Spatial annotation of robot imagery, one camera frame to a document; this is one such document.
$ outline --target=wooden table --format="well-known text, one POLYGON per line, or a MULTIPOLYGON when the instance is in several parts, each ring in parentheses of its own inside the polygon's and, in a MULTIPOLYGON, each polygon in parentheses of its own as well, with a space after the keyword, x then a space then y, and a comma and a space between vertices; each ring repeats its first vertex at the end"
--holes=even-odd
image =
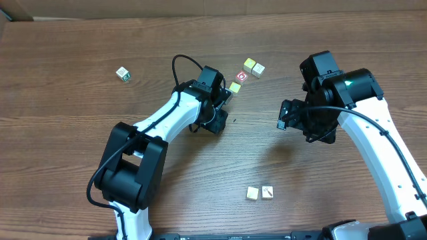
MULTIPOLYGON (((373 72, 427 173, 426 40, 425 11, 8 23, 0 43, 0 238, 115 232, 112 211, 87 202, 87 182, 111 128, 147 118, 170 98, 178 53, 219 69, 228 85, 248 57, 266 71, 227 107, 219 137, 185 130, 169 146, 150 207, 157 233, 385 221, 373 178, 341 129, 333 145, 309 144, 297 130, 276 129, 276 120, 284 99, 305 96, 299 64, 330 50, 341 69, 373 72), (128 83, 115 75, 121 66, 128 83), (262 185, 274 186, 272 201, 245 200, 248 186, 262 185)), ((198 74, 177 61, 180 81, 198 74)))

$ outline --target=cube with marking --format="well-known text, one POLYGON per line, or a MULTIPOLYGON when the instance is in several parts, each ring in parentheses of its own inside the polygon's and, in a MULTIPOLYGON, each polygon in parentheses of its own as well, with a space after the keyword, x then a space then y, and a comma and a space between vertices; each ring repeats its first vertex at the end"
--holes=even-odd
POLYGON ((119 70, 117 70, 115 73, 123 81, 127 81, 131 78, 131 73, 128 70, 126 70, 126 68, 124 67, 120 67, 119 70))
POLYGON ((254 75, 257 78, 260 78, 262 73, 264 72, 264 69, 266 69, 263 65, 257 63, 255 67, 252 69, 252 75, 254 75))
POLYGON ((255 187, 248 187, 248 193, 246 194, 246 198, 256 201, 256 199, 258 199, 258 191, 259 189, 255 187))
POLYGON ((263 186, 262 187, 262 199, 273 199, 273 187, 263 186))
POLYGON ((246 74, 244 71, 240 71, 236 75, 236 83, 243 85, 246 82, 246 80, 248 80, 248 74, 246 74))
POLYGON ((240 85, 238 85, 237 83, 232 83, 232 85, 230 86, 230 90, 233 92, 233 97, 237 97, 239 90, 240 90, 240 85))
POLYGON ((252 72, 252 68, 255 66, 255 61, 248 58, 246 59, 244 65, 243 65, 243 70, 247 71, 248 73, 252 72))

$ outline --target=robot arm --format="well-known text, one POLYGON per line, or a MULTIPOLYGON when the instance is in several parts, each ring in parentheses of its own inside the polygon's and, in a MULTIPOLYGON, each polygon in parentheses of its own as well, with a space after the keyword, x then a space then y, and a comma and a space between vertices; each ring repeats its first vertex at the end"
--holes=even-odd
POLYGON ((369 231, 371 236, 379 237, 369 239, 388 239, 384 234, 393 233, 393 227, 398 228, 395 236, 401 233, 405 237, 412 236, 413 239, 418 239, 415 238, 416 235, 422 236, 421 239, 427 237, 425 227, 419 227, 422 226, 421 221, 427 220, 426 177, 397 132, 383 92, 371 72, 359 69, 344 73, 338 69, 329 51, 311 55, 300 65, 300 69, 305 80, 303 90, 307 91, 306 99, 285 100, 282 103, 278 128, 285 130, 286 127, 293 127, 302 130, 308 142, 318 140, 331 144, 336 140, 336 127, 340 124, 363 156, 378 186, 391 223, 387 226, 388 229, 382 228, 379 231, 367 227, 366 232, 356 238, 352 238, 354 231, 347 234, 356 226, 349 223, 341 228, 344 230, 340 234, 331 234, 331 237, 335 240, 368 239, 369 231), (329 106, 341 110, 332 111, 333 109, 328 109, 329 106), (365 115, 371 122, 353 112, 365 115), (372 122, 379 124, 384 132, 372 122), (404 159, 385 135, 396 142, 404 159))
MULTIPOLYGON (((196 80, 182 83, 171 99, 152 116, 133 126, 118 123, 109 136, 100 166, 107 159, 105 169, 95 176, 95 187, 103 198, 121 210, 127 239, 148 240, 152 229, 148 221, 148 207, 153 201, 161 181, 167 146, 188 125, 195 123, 218 134, 226 126, 227 112, 222 110, 232 98, 232 92, 221 87, 224 76, 205 66, 196 80), (155 127, 147 131, 123 153, 141 158, 139 166, 122 159, 122 154, 110 157, 127 141, 138 136, 158 119, 155 127)), ((114 239, 123 239, 121 217, 115 211, 118 232, 114 239)))

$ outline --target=red cube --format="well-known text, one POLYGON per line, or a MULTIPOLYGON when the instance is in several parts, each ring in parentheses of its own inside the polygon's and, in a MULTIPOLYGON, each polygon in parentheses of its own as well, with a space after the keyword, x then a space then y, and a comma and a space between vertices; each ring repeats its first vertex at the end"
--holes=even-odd
POLYGON ((243 85, 247 79, 248 75, 244 71, 240 71, 236 75, 236 83, 239 83, 240 85, 243 85))

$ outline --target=small block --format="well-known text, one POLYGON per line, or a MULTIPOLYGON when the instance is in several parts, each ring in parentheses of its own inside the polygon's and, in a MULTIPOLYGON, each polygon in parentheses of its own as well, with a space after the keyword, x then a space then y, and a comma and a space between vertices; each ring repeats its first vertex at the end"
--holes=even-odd
POLYGON ((247 71, 248 73, 252 72, 252 68, 255 66, 255 61, 248 58, 246 59, 246 62, 243 65, 243 70, 247 71))
POLYGON ((240 85, 243 85, 247 79, 248 79, 248 74, 246 74, 244 71, 240 71, 236 75, 236 83, 239 83, 240 85))
POLYGON ((237 97, 237 94, 239 93, 240 90, 240 85, 238 85, 237 83, 232 83, 232 85, 230 86, 230 90, 233 92, 233 96, 237 97))
POLYGON ((259 189, 255 187, 248 187, 248 194, 246 194, 246 198, 251 200, 258 199, 258 191, 259 189))
POLYGON ((252 74, 257 78, 260 78, 262 73, 264 72, 264 69, 266 68, 263 65, 257 63, 255 67, 252 69, 252 74))
POLYGON ((273 198, 273 187, 272 186, 263 186, 262 187, 262 199, 272 199, 273 198))
POLYGON ((119 70, 117 70, 115 73, 123 81, 127 81, 129 80, 129 78, 131 78, 131 73, 128 70, 126 70, 126 68, 124 67, 120 67, 119 70))

